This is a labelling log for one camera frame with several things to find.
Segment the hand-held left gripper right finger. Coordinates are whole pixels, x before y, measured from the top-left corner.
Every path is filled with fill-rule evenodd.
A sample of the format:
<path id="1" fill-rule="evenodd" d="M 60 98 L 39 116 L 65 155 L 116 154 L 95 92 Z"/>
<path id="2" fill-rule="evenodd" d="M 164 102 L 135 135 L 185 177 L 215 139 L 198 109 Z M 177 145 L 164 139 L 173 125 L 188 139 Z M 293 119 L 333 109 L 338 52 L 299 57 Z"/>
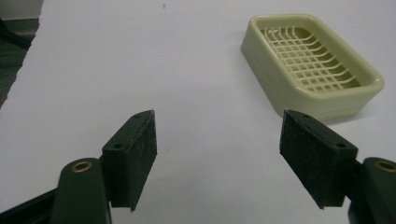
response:
<path id="1" fill-rule="evenodd" d="M 279 150 L 320 209 L 343 204 L 357 147 L 313 117 L 285 110 Z"/>

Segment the pale green soap dish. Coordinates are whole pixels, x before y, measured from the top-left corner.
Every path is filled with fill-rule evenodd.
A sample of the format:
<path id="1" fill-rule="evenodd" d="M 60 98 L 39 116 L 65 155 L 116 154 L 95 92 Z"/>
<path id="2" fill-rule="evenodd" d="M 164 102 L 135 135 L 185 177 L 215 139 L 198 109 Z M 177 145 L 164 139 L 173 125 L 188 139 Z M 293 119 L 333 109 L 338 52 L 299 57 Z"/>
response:
<path id="1" fill-rule="evenodd" d="M 257 16 L 241 52 L 273 109 L 320 121 L 353 117 L 384 88 L 384 78 L 318 18 Z"/>

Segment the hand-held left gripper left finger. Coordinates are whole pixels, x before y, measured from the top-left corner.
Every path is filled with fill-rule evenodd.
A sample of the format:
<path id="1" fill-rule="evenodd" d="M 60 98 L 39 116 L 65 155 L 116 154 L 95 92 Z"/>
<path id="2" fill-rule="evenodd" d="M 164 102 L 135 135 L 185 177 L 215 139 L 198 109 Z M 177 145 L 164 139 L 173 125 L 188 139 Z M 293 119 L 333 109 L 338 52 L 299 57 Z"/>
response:
<path id="1" fill-rule="evenodd" d="M 102 148 L 112 207 L 136 209 L 156 156 L 155 112 L 147 110 L 131 116 Z"/>

